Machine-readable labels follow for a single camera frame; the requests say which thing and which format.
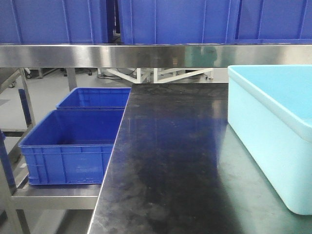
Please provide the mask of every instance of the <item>stainless steel shelf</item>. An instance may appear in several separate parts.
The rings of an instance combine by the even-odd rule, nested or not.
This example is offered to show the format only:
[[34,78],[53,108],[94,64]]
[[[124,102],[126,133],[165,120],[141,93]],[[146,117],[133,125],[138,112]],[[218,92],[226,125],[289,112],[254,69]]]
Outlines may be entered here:
[[[0,68],[67,68],[70,89],[77,86],[74,68],[214,68],[238,64],[312,64],[312,45],[0,44]],[[33,121],[24,75],[22,81]],[[0,91],[10,82],[0,82]],[[1,163],[0,177],[5,178]],[[26,177],[27,169],[16,173],[13,190],[7,181],[0,181],[16,233],[29,233],[23,209],[93,209],[96,205],[99,185],[38,188],[29,186]]]
[[0,45],[0,67],[203,68],[311,63],[312,45]]

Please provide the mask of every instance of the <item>caster wheel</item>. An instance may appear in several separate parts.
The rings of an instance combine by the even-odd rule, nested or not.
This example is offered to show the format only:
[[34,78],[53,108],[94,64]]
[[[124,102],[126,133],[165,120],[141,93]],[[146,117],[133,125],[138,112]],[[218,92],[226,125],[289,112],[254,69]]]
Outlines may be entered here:
[[12,88],[15,87],[15,85],[16,85],[16,81],[14,81],[12,84],[10,84],[10,85],[9,85],[9,88],[12,89]]

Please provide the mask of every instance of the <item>white floor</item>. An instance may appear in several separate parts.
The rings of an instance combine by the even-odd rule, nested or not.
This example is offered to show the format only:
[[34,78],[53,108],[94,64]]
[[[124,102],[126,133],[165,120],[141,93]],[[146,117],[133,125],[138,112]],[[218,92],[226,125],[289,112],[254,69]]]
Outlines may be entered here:
[[[195,76],[192,78],[185,78],[175,83],[209,83],[209,82],[228,82],[227,69],[219,68],[214,70],[214,79],[206,80],[204,76]],[[98,79],[97,70],[93,70],[93,75],[88,76],[87,73],[77,74],[77,83],[79,87],[131,87],[132,83],[126,80],[111,80],[111,79]],[[60,70],[57,70],[43,79],[29,79],[27,80],[31,102],[34,110],[35,120],[38,123],[47,113],[55,109],[55,105],[69,93],[67,77],[63,76]],[[23,117],[23,111],[20,104],[18,89],[22,88],[20,78],[17,80],[15,88],[6,89],[0,94],[0,128],[6,129],[25,129],[26,124]],[[17,137],[7,137],[5,140],[6,149],[9,152],[17,142]],[[45,213],[38,213],[28,211],[26,213],[28,222],[32,229],[36,229],[36,222],[40,220],[39,216]],[[50,211],[49,215],[59,214]],[[58,234],[84,234],[88,222],[91,218],[91,211],[71,211],[67,213],[64,223],[58,230]],[[0,234],[13,233],[8,222],[0,224]],[[40,228],[34,230],[33,233],[40,233]]]

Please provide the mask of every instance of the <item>metal table leg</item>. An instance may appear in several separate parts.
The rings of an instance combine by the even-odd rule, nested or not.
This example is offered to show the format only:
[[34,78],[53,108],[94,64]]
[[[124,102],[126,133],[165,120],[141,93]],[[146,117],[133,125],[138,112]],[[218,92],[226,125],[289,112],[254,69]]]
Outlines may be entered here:
[[66,68],[69,91],[77,88],[76,72],[74,68]]
[[26,83],[26,76],[24,73],[24,68],[20,68],[19,73],[21,76],[21,81],[23,82],[24,90],[25,90],[25,95],[26,95],[28,109],[29,109],[29,113],[30,113],[30,117],[31,117],[31,122],[32,122],[33,126],[35,126],[35,124],[36,124],[35,123],[35,115],[34,115],[33,107],[31,105],[31,101],[30,101],[30,95],[29,95],[29,91],[28,91],[28,87],[27,87],[27,83]]
[[11,196],[16,190],[13,172],[7,155],[4,139],[0,134],[0,188],[1,198],[4,202],[5,211],[9,222],[16,234],[30,234],[26,217],[23,210],[16,210],[11,201]]

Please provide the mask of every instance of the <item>white metal frame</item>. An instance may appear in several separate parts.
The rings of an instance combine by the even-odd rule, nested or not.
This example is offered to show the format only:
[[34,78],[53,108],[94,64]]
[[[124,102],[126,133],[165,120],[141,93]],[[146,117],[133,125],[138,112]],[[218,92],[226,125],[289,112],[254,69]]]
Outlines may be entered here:
[[[127,74],[124,74],[116,70],[116,68],[105,69],[106,72],[109,72],[117,77],[123,78],[135,84],[141,84],[144,81],[150,82],[151,73],[153,73],[153,83],[167,83],[167,82],[176,81],[176,80],[187,78],[187,77],[196,76],[199,74],[205,74],[206,78],[213,79],[213,72],[214,72],[213,68],[188,68],[188,70],[193,70],[193,71],[178,75],[177,73],[179,71],[185,71],[185,68],[170,68],[170,69],[137,68],[136,73],[134,73],[134,76],[136,76],[136,78],[134,78],[132,76],[129,76]],[[165,74],[172,74],[172,76],[161,78],[161,75],[165,75]]]

